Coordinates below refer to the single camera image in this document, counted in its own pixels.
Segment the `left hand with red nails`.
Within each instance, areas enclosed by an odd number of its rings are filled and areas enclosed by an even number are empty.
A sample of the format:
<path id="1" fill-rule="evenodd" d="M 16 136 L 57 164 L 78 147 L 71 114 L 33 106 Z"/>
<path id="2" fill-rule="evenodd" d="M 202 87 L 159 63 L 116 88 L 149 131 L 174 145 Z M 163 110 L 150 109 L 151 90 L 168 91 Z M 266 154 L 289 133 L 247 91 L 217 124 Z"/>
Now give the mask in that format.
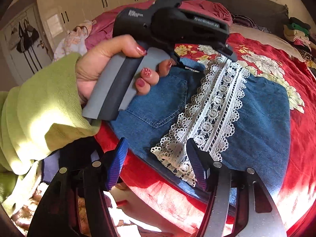
<path id="1" fill-rule="evenodd" d="M 79 58 L 75 65 L 75 76 L 82 106 L 85 106 L 90 99 L 99 77 L 106 73 L 105 69 L 109 66 L 121 65 L 119 60 L 113 59 L 117 54 L 142 59 L 146 56 L 147 50 L 138 44 L 132 36 L 121 35 L 100 42 L 83 57 Z M 176 62 L 170 58 L 159 63 L 156 70 L 144 67 L 134 84 L 137 94 L 148 94 L 160 78 L 169 74 L 171 67 L 174 65 L 176 65 Z"/>

